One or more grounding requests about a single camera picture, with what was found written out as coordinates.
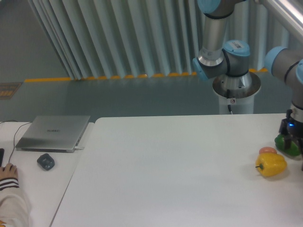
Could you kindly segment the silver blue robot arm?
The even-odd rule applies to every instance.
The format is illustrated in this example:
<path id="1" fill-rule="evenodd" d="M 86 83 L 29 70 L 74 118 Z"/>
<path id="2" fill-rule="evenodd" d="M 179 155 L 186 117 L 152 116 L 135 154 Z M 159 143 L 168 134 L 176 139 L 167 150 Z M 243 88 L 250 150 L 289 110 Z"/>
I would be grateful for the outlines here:
<path id="1" fill-rule="evenodd" d="M 219 99 L 221 114 L 251 114 L 259 92 L 259 77 L 249 72 L 249 45 L 241 40 L 224 41 L 228 17 L 234 12 L 234 0 L 200 0 L 205 15 L 202 49 L 193 59 L 200 79 L 213 79 L 213 91 Z M 303 151 L 303 53 L 278 46 L 265 57 L 266 69 L 292 90 L 291 107 L 281 121 L 278 148 L 289 153 L 291 147 Z"/>

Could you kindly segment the person's hand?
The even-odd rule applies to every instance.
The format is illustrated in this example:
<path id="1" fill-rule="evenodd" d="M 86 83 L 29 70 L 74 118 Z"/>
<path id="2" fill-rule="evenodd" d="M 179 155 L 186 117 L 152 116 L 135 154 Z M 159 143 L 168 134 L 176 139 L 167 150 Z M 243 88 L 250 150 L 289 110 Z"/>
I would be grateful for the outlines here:
<path id="1" fill-rule="evenodd" d="M 0 168 L 0 184 L 18 185 L 18 169 L 12 163 Z"/>

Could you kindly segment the cream sleeved forearm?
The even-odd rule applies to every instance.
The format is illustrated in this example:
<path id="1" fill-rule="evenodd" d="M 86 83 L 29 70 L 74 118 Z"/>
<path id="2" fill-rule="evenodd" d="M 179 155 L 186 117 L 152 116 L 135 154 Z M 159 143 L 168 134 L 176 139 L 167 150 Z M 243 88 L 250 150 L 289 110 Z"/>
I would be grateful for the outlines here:
<path id="1" fill-rule="evenodd" d="M 29 226 L 28 204 L 18 179 L 14 177 L 0 180 L 0 226 Z"/>

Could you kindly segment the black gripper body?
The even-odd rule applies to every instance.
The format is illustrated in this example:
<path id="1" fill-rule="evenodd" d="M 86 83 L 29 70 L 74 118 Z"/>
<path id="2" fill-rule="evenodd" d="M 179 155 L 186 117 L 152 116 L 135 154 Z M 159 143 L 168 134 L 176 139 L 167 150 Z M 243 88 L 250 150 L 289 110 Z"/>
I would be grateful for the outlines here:
<path id="1" fill-rule="evenodd" d="M 303 111 L 298 108 L 288 109 L 286 112 L 285 148 L 295 143 L 299 151 L 303 150 Z"/>

